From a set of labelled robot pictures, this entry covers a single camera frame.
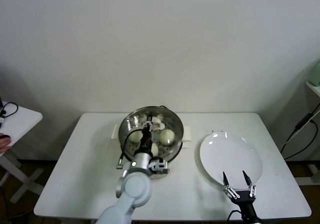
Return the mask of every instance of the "cable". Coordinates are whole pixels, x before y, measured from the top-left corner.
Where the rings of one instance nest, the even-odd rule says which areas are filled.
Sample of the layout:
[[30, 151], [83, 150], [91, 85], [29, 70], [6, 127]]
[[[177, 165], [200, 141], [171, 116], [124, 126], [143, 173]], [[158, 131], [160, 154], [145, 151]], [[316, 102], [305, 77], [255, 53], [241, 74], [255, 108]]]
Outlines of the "cable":
[[240, 213], [240, 214], [242, 215], [242, 213], [241, 213], [239, 210], [232, 210], [232, 211], [230, 212], [227, 220], [226, 220], [227, 223], [230, 222], [230, 218], [231, 218], [231, 216], [232, 216], [233, 213]]
[[6, 199], [6, 196], [5, 196], [5, 192], [4, 192], [4, 190], [2, 189], [1, 186], [0, 186], [0, 191], [1, 191], [2, 195], [3, 195], [3, 200], [4, 200], [4, 205], [5, 205], [6, 222], [8, 223], [9, 222], [8, 202], [7, 202], [7, 199]]
[[[15, 109], [15, 111], [14, 111], [13, 113], [10, 113], [10, 114], [8, 114], [8, 115], [5, 116], [5, 114], [6, 114], [5, 108], [6, 108], [6, 106], [9, 105], [9, 104], [15, 105], [16, 109]], [[15, 114], [16, 112], [18, 112], [18, 109], [19, 109], [19, 106], [18, 106], [16, 103], [13, 103], [13, 102], [6, 103], [6, 104], [2, 107], [2, 110], [1, 110], [1, 112], [0, 112], [0, 116], [1, 116], [2, 118], [10, 117], [11, 115], [13, 115], [13, 114]]]
[[287, 159], [289, 159], [289, 158], [292, 158], [293, 156], [298, 155], [299, 153], [303, 152], [303, 151], [304, 151], [305, 149], [307, 149], [307, 148], [314, 142], [314, 140], [316, 139], [316, 136], [317, 136], [318, 131], [319, 131], [318, 125], [317, 125], [313, 120], [310, 120], [310, 122], [313, 123], [313, 124], [315, 125], [315, 128], [316, 128], [314, 137], [312, 138], [311, 142], [309, 142], [309, 144], [308, 144], [305, 148], [303, 148], [302, 150], [300, 150], [299, 152], [297, 152], [297, 153], [295, 153], [295, 154], [292, 154], [291, 156], [285, 158], [285, 160], [287, 160]]
[[292, 137], [292, 135], [296, 132], [296, 130], [293, 130], [293, 132], [290, 134], [290, 136], [288, 137], [288, 139], [286, 140], [286, 142], [283, 144], [282, 149], [280, 151], [280, 153], [282, 153], [287, 145], [287, 143], [289, 142], [290, 138]]
[[314, 111], [312, 112], [312, 114], [313, 113], [315, 113], [315, 111], [318, 109], [320, 107], [320, 103], [317, 105], [317, 107], [314, 109]]
[[310, 118], [308, 118], [308, 120], [304, 123], [304, 125], [302, 127], [299, 127], [298, 129], [295, 129], [294, 134], [291, 135], [291, 137], [282, 145], [281, 148], [281, 153], [283, 152], [283, 150], [285, 149], [285, 145], [290, 142], [309, 122], [312, 118], [314, 118], [316, 115], [318, 115], [318, 113], [320, 113], [320, 110], [318, 110], [315, 114], [312, 114], [312, 116]]

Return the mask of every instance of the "table leg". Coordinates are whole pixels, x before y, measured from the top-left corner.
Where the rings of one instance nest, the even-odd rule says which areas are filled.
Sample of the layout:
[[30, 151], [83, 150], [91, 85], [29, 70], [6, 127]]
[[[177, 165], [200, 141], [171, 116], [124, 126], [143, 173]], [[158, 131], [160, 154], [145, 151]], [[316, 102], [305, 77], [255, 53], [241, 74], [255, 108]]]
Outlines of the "table leg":
[[312, 172], [312, 177], [306, 178], [295, 178], [295, 181], [299, 186], [310, 186], [319, 185], [320, 186], [320, 170], [314, 164], [308, 165], [310, 171]]
[[[44, 172], [43, 169], [38, 168], [35, 170], [34, 173], [32, 173], [32, 175], [29, 177], [30, 182], [33, 182], [34, 180], [36, 180], [42, 173]], [[17, 203], [19, 201], [19, 199], [22, 197], [22, 195], [27, 191], [30, 190], [36, 194], [38, 194], [40, 196], [42, 190], [44, 189], [43, 186], [41, 185], [32, 185], [33, 187], [31, 187], [30, 185], [27, 184], [23, 184], [19, 190], [11, 197], [10, 202], [12, 203]]]
[[17, 168], [21, 167], [21, 163], [16, 159], [15, 155], [13, 152], [10, 152], [10, 150], [6, 151], [4, 156], [11, 162], [13, 163]]
[[0, 157], [0, 165], [23, 183], [23, 186], [17, 191], [18, 194], [16, 196], [14, 195], [14, 199], [10, 201], [16, 203], [23, 195], [23, 193], [26, 192], [26, 190], [30, 190], [38, 195], [41, 194], [44, 187], [38, 183], [33, 182], [33, 180], [40, 176], [40, 174], [43, 172], [42, 169], [37, 169], [32, 174], [32, 180], [3, 155]]
[[[9, 161], [11, 163], [13, 163], [17, 168], [21, 167], [21, 163], [15, 158], [15, 156], [13, 154], [11, 154], [9, 151], [6, 151], [6, 153], [4, 154], [5, 157], [7, 159], [9, 159]], [[8, 179], [8, 177], [10, 176], [9, 172], [6, 172], [5, 175], [3, 176], [3, 178], [0, 180], [0, 187], [2, 187], [6, 180]]]

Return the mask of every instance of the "person's hand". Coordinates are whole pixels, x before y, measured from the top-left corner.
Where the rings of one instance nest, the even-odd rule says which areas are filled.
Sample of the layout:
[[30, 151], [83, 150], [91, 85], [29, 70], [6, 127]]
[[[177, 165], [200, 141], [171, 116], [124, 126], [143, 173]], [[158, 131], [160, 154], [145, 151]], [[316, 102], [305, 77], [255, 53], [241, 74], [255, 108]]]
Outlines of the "person's hand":
[[10, 138], [2, 138], [0, 139], [0, 154], [4, 153], [5, 151], [9, 150], [11, 147], [8, 146], [11, 143]]

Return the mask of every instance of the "green object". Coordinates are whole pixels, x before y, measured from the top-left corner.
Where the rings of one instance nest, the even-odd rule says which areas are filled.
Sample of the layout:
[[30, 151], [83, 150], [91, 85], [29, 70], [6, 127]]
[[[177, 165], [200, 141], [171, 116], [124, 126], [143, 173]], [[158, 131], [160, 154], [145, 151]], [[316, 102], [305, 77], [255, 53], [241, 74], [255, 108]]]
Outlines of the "green object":
[[314, 86], [320, 86], [320, 62], [311, 70], [308, 81]]

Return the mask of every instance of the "white plate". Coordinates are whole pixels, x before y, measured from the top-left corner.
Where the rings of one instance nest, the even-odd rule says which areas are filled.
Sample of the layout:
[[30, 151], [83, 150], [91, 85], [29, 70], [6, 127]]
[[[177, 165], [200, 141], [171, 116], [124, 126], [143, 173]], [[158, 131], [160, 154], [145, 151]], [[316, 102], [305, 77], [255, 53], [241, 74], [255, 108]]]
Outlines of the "white plate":
[[227, 132], [207, 136], [200, 146], [200, 160], [206, 172], [221, 185], [223, 172], [234, 189], [248, 188], [242, 170], [256, 184], [262, 175], [262, 161], [244, 138]]

